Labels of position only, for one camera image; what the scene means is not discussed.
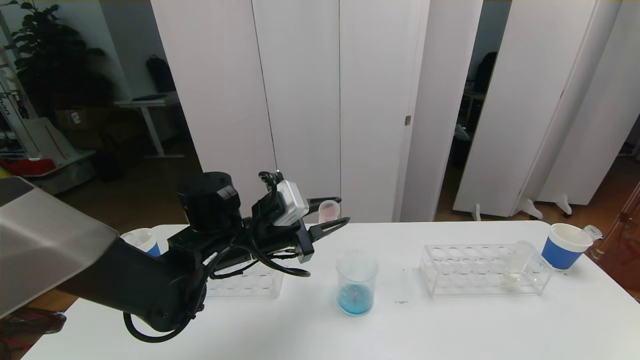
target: potted plant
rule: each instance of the potted plant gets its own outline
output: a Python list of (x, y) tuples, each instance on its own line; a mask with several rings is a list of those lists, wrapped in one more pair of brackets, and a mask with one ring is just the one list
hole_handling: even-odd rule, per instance
[(27, 10), (22, 27), (12, 33), (24, 56), (15, 60), (18, 78), (39, 116), (55, 118), (56, 105), (101, 106), (113, 101), (113, 84), (95, 70), (104, 51), (89, 48), (80, 34), (62, 24), (54, 4), (39, 10), (29, 1), (10, 1)]

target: backpack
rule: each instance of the backpack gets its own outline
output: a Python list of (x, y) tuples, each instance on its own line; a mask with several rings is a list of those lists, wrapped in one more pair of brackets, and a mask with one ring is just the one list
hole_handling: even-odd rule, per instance
[(149, 60), (147, 60), (147, 70), (149, 70), (157, 92), (175, 91), (171, 69), (169, 69), (169, 64), (167, 64), (166, 61), (158, 58), (156, 55), (152, 55)]
[(474, 90), (477, 92), (486, 93), (489, 89), (489, 81), (491, 81), (491, 74), (493, 73), (493, 66), (495, 65), (495, 59), (498, 56), (497, 52), (491, 52), (484, 56), (480, 65), (478, 65), (478, 71), (476, 72), (476, 84)]

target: wooden floor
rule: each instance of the wooden floor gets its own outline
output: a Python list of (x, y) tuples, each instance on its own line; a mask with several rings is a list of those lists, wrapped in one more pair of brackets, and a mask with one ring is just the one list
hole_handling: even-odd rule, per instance
[[(472, 220), (470, 213), (460, 213), (452, 210), (461, 178), (462, 170), (456, 168), (447, 169), (436, 211), (436, 221)], [(550, 224), (563, 222), (577, 227), (594, 225), (606, 234), (638, 183), (640, 183), (640, 163), (631, 157), (617, 158), (589, 205), (572, 206), (573, 215), (570, 218), (563, 217), (562, 210), (555, 204), (536, 203), (536, 208), (544, 216), (542, 221)], [(529, 216), (525, 213), (518, 213), (511, 218), (482, 217), (482, 219), (483, 221), (529, 220)]]
[[(129, 169), (126, 176), (112, 183), (91, 180), (58, 196), (62, 201), (94, 217), (120, 233), (140, 227), (160, 224), (185, 223), (182, 207), (175, 193), (177, 181), (201, 171), (198, 158), (191, 144), (177, 144), (168, 153), (182, 153), (185, 158), (145, 159)], [(462, 171), (447, 170), (438, 204), (436, 221), (470, 221), (470, 214), (453, 213), (452, 207), (462, 176)], [(606, 233), (636, 184), (640, 182), (640, 163), (631, 158), (618, 158), (588, 206), (573, 207), (573, 216), (565, 219), (562, 211), (551, 204), (537, 204), (550, 224), (565, 222), (578, 227), (592, 224)], [(525, 214), (510, 219), (488, 218), (483, 220), (528, 220)], [(32, 303), (32, 306), (67, 309), (75, 297), (58, 291), (50, 291)], [(25, 338), (34, 342), (36, 338)], [(19, 359), (21, 352), (12, 354)]]

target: paper cup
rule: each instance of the paper cup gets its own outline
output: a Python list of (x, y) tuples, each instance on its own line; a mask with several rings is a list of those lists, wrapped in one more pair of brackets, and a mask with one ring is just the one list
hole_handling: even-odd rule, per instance
[(569, 224), (553, 224), (542, 257), (558, 270), (567, 270), (593, 241), (580, 236), (582, 229)]
[(142, 229), (129, 231), (123, 234), (121, 238), (129, 245), (135, 246), (151, 256), (160, 256), (160, 248), (149, 228), (144, 227)]

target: white partition panel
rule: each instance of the white partition panel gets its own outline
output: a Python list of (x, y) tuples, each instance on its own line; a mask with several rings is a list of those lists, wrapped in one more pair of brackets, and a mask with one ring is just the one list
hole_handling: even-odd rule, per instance
[(454, 209), (510, 216), (575, 62), (595, 0), (514, 1)]
[(575, 122), (538, 200), (586, 205), (640, 113), (640, 3), (623, 1)]
[(575, 116), (580, 109), (589, 84), (616, 21), (621, 1), (597, 1), (591, 16), (591, 22), (578, 51), (578, 57), (569, 80), (564, 88), (556, 108), (551, 125), (547, 130), (543, 145), (526, 185), (521, 199), (536, 200), (550, 174), (551, 168), (569, 133)]
[(251, 0), (152, 0), (203, 171), (229, 173), (244, 215), (275, 169)]
[(433, 221), (482, 0), (434, 1), (424, 39), (400, 221)]
[(340, 195), (338, 0), (253, 0), (276, 164), (306, 197)]
[(340, 2), (342, 211), (354, 222), (393, 219), (428, 4)]

